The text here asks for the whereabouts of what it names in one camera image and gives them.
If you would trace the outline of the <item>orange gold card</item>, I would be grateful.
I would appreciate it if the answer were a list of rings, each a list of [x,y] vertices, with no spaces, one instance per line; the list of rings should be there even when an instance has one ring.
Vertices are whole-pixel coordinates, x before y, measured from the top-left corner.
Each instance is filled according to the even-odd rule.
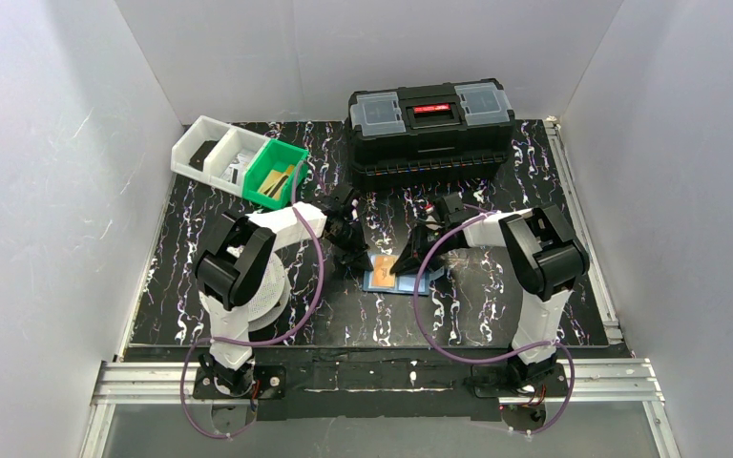
[[[368,285],[374,288],[393,289],[397,280],[396,276],[391,273],[391,269],[396,260],[397,257],[392,255],[375,255]]]

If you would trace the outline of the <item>gold credit card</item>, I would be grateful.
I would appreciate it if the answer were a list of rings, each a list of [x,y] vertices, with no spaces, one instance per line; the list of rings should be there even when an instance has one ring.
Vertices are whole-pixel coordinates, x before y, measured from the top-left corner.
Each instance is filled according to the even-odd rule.
[[[285,183],[292,177],[294,165],[288,165],[283,171],[272,169],[263,180],[258,193],[272,199],[279,199]]]

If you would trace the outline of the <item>white printed card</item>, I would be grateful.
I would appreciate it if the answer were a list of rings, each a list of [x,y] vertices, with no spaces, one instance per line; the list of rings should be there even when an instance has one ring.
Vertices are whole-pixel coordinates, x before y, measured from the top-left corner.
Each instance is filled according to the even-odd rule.
[[[221,177],[233,185],[241,186],[245,171],[255,155],[251,151],[241,150],[231,159]]]

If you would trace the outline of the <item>black credit card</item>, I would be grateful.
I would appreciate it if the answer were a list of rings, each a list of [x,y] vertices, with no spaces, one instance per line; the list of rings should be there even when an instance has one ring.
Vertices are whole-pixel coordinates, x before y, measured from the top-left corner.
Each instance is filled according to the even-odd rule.
[[[204,140],[189,159],[189,165],[203,171],[206,158],[211,154],[219,142],[217,140]]]

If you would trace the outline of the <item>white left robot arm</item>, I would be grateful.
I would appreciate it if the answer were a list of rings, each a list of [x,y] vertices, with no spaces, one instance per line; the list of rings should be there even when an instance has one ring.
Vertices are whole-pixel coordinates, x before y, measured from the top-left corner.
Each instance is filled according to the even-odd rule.
[[[287,305],[291,285],[277,253],[305,240],[328,240],[338,262],[370,271],[364,229],[357,214],[359,194],[342,184],[311,202],[296,202],[260,214],[224,213],[204,240],[194,265],[199,299],[210,316],[211,343],[200,357],[204,369],[228,384],[252,371],[251,311],[267,322]]]

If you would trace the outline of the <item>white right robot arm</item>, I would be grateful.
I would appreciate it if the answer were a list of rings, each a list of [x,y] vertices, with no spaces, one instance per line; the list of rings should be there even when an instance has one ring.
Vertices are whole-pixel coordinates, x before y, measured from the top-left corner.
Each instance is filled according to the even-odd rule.
[[[587,250],[560,208],[547,204],[471,216],[463,199],[452,193],[437,198],[426,213],[410,231],[392,274],[420,282],[429,262],[450,251],[505,248],[523,290],[522,305],[509,352],[484,362],[506,361],[522,379],[551,369],[565,304],[590,267]]]

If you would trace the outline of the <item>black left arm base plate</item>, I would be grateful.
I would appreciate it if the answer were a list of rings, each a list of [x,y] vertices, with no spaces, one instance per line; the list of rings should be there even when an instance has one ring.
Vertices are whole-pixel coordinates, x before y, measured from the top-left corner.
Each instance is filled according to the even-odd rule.
[[[192,382],[192,397],[200,400],[281,399],[286,370],[276,365],[245,364],[237,371],[221,365],[200,366]]]

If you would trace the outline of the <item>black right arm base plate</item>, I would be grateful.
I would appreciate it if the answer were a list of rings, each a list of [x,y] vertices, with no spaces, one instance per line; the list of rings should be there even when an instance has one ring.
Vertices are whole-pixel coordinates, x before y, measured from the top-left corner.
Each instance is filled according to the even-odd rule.
[[[464,380],[477,398],[511,398],[509,404],[538,406],[548,398],[565,398],[569,376],[557,361],[536,364],[517,361],[495,365],[473,365]]]

